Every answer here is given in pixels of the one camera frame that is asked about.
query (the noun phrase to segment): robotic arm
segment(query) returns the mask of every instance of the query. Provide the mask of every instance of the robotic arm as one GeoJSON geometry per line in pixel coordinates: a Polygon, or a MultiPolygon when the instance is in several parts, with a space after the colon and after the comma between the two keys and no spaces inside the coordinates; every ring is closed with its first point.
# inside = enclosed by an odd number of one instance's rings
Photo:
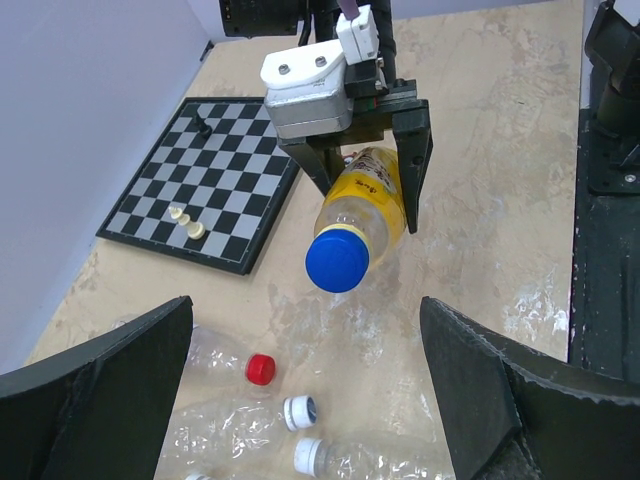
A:
{"type": "Polygon", "coordinates": [[[409,232],[433,150],[429,105],[415,80],[396,78],[390,0],[219,0],[228,37],[297,35],[268,55],[261,77],[278,143],[326,195],[344,169],[343,145],[391,130],[409,232]],[[308,45],[311,22],[317,43],[308,45]]]}

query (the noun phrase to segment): bottle label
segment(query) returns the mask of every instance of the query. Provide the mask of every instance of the bottle label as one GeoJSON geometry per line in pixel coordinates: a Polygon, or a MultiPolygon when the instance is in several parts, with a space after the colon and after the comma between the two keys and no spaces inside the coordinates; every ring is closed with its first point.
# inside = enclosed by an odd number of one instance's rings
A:
{"type": "Polygon", "coordinates": [[[391,244],[406,228],[398,154],[391,149],[368,147],[356,155],[329,191],[324,204],[343,197],[368,200],[382,213],[391,232],[391,244]]]}

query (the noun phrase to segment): checkered board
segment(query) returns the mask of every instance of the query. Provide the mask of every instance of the checkered board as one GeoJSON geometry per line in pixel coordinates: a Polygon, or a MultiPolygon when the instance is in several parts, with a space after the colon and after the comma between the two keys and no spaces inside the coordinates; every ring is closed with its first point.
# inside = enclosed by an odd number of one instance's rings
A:
{"type": "Polygon", "coordinates": [[[298,173],[262,98],[187,98],[98,236],[237,274],[251,271],[298,173]],[[211,125],[205,140],[196,112],[211,125]],[[171,219],[204,224],[199,240],[171,219]]]}

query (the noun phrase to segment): tabletop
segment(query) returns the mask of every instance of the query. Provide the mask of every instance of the tabletop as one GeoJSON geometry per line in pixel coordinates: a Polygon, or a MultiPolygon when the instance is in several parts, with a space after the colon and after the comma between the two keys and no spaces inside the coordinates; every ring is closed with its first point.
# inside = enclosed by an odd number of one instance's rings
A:
{"type": "MultiPolygon", "coordinates": [[[[316,398],[312,435],[374,429],[420,436],[434,476],[449,478],[420,339],[421,298],[436,297],[566,359],[582,3],[395,22],[398,75],[417,79],[420,98],[429,100],[435,148],[419,232],[406,235],[355,291],[323,293],[307,277],[322,196],[300,175],[248,276],[98,240],[29,362],[100,335],[117,318],[189,295],[195,321],[276,357],[274,395],[316,398]]],[[[187,95],[261,96],[264,56],[295,41],[217,45],[187,95]]],[[[176,407],[210,394],[184,385],[176,407]]],[[[293,442],[261,467],[271,478],[300,478],[293,442]]]]}

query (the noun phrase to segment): chess piece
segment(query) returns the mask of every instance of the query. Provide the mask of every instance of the chess piece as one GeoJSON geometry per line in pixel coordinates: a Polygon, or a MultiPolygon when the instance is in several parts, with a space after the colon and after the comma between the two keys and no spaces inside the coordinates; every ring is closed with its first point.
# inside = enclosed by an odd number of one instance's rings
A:
{"type": "Polygon", "coordinates": [[[211,133],[213,132],[211,125],[205,122],[204,118],[202,118],[197,112],[196,112],[196,115],[193,117],[193,122],[198,127],[198,133],[200,134],[200,136],[205,140],[208,140],[209,137],[211,136],[211,133]]]}
{"type": "Polygon", "coordinates": [[[187,235],[193,240],[199,240],[204,235],[204,225],[201,222],[194,222],[191,217],[178,207],[169,207],[171,218],[178,222],[178,225],[187,229],[187,235]]]}

